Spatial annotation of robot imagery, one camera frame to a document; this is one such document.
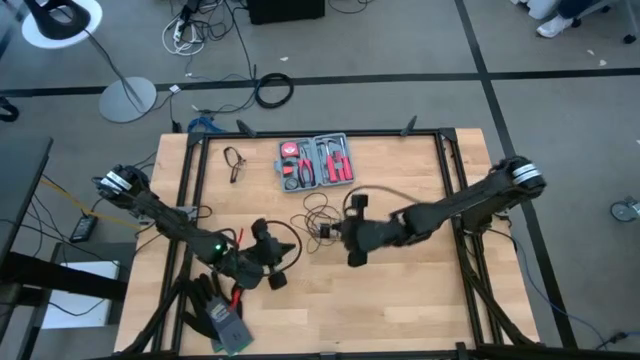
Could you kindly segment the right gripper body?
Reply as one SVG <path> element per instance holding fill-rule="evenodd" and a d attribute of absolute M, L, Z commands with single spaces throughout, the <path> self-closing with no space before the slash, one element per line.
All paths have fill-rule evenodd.
<path fill-rule="evenodd" d="M 366 220 L 367 195 L 354 195 L 341 223 L 341 241 L 348 251 L 347 264 L 360 267 L 368 262 L 368 253 L 381 247 L 401 246 L 408 239 L 405 227 L 397 220 Z"/>

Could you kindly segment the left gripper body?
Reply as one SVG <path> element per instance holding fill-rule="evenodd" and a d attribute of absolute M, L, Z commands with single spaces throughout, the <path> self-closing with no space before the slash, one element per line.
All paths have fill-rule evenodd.
<path fill-rule="evenodd" d="M 266 277 L 272 290 L 283 288 L 288 281 L 283 271 L 276 269 L 285 256 L 279 255 L 276 245 L 279 240 L 269 233 L 268 221 L 264 218 L 253 223 L 251 232 L 255 244 L 239 252 L 233 272 L 235 285 L 242 289 L 254 289 Z"/>

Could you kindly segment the grey plastic tool case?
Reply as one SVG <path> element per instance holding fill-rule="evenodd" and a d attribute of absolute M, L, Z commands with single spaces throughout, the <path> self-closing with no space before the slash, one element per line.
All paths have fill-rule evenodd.
<path fill-rule="evenodd" d="M 336 183 L 331 183 L 329 181 L 329 174 L 328 174 L 328 168 L 327 168 L 327 162 L 326 162 L 326 156 L 327 156 L 328 150 L 324 145 L 321 145 L 318 143 L 318 140 L 322 138 L 341 138 L 341 142 L 345 147 L 345 151 L 350 159 L 351 152 L 348 144 L 347 135 L 345 133 L 331 133 L 331 134 L 318 135 L 315 137 L 297 138 L 297 139 L 280 141 L 277 145 L 277 158 L 274 163 L 274 167 L 276 172 L 279 174 L 279 182 L 280 182 L 281 190 L 283 192 L 294 193 L 294 192 L 308 191 L 308 190 L 316 189 L 319 187 L 335 187 L 335 186 L 351 184 L 355 181 L 355 169 L 354 169 L 354 166 L 351 164 L 351 159 L 350 159 L 350 164 L 352 167 L 353 179 L 347 180 L 345 178 L 345 181 L 339 181 L 339 178 L 338 178 L 338 181 Z M 295 142 L 298 144 L 298 148 L 299 148 L 298 157 L 286 158 L 286 159 L 283 159 L 281 157 L 280 146 L 285 142 Z M 298 161 L 299 161 L 300 155 L 307 155 L 311 159 L 311 162 L 314 167 L 315 182 L 316 182 L 316 185 L 313 187 L 302 188 L 300 185 L 299 178 L 298 178 Z M 342 161 L 343 155 L 341 155 L 340 153 L 335 152 L 331 155 L 333 157 L 334 164 L 336 160 Z M 294 172 L 289 176 L 284 176 L 283 175 L 284 166 L 293 166 Z"/>

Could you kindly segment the black work gloves with card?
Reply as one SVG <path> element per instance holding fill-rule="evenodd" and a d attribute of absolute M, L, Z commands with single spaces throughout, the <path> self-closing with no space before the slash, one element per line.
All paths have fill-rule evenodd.
<path fill-rule="evenodd" d="M 193 312 L 183 312 L 181 319 L 208 338 L 214 352 L 225 351 L 229 356 L 234 356 L 254 341 L 243 320 L 244 289 L 233 285 L 227 295 L 216 274 L 203 273 L 186 283 L 185 292 Z"/>

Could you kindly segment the silver metal tool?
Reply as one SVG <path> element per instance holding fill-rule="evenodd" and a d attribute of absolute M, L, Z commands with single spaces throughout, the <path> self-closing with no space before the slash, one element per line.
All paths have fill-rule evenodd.
<path fill-rule="evenodd" d="M 338 152 L 341 155 L 346 154 L 341 138 L 322 138 L 318 140 L 318 143 L 324 145 L 331 154 L 335 152 Z"/>

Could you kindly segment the white box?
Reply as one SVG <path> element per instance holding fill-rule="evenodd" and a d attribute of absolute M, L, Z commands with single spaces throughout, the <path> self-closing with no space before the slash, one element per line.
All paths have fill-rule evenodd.
<path fill-rule="evenodd" d="M 62 262 L 62 266 L 115 280 L 119 275 L 118 261 Z M 69 329 L 103 327 L 108 324 L 112 301 L 87 295 L 53 290 L 43 319 L 42 328 Z"/>

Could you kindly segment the black beam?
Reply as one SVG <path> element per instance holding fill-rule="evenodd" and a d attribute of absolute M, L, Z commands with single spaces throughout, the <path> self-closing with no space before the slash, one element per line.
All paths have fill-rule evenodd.
<path fill-rule="evenodd" d="M 0 280 L 115 301 L 123 301 L 127 291 L 126 282 L 14 252 L 0 264 Z"/>

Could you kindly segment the floor stand with grey base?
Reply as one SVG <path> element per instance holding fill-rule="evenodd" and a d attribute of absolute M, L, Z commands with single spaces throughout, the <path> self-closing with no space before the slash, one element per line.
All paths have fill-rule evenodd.
<path fill-rule="evenodd" d="M 22 0 L 29 10 L 23 20 L 23 38 L 32 46 L 58 50 L 85 40 L 102 56 L 117 80 L 107 86 L 99 99 L 99 112 L 113 123 L 130 123 L 155 105 L 155 85 L 144 77 L 126 77 L 95 37 L 103 19 L 97 0 Z"/>

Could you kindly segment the black box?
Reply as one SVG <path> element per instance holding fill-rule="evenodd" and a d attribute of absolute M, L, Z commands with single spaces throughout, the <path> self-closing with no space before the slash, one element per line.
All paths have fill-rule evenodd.
<path fill-rule="evenodd" d="M 325 0 L 246 0 L 250 21 L 264 25 L 325 16 Z"/>

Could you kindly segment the black desk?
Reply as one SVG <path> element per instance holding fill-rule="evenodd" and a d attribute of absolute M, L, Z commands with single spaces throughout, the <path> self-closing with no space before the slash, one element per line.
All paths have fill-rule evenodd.
<path fill-rule="evenodd" d="M 51 137 L 0 137 L 0 263 L 13 245 L 52 143 Z"/>

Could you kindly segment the grey caster wheel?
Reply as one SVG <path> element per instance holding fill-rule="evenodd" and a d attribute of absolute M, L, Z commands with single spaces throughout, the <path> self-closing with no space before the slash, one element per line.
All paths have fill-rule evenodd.
<path fill-rule="evenodd" d="M 640 201 L 631 196 L 610 206 L 611 215 L 619 222 L 633 222 L 640 219 Z"/>

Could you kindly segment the black floor plug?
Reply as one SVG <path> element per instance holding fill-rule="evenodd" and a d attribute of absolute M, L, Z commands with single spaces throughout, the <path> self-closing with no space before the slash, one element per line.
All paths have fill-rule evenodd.
<path fill-rule="evenodd" d="M 635 332 L 621 331 L 613 334 L 606 340 L 603 340 L 599 345 L 595 347 L 596 350 L 606 349 L 609 344 L 616 344 L 619 341 L 622 341 L 630 336 L 635 336 Z"/>

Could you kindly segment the person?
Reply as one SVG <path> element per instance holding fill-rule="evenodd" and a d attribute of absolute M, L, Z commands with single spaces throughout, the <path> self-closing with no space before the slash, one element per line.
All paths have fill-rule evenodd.
<path fill-rule="evenodd" d="M 560 0 L 556 15 L 536 28 L 540 37 L 551 39 L 571 27 L 574 20 L 593 4 L 601 0 Z"/>

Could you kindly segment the black floor object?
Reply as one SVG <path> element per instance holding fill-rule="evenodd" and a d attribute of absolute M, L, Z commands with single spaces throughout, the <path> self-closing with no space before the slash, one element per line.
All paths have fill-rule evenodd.
<path fill-rule="evenodd" d="M 5 97 L 0 96 L 0 121 L 14 122 L 18 119 L 20 111 Z"/>

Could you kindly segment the red handled pliers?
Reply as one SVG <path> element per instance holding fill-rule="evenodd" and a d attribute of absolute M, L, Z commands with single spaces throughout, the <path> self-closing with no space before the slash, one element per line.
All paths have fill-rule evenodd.
<path fill-rule="evenodd" d="M 298 161 L 298 178 L 302 188 L 316 185 L 314 167 L 307 155 L 300 155 Z"/>

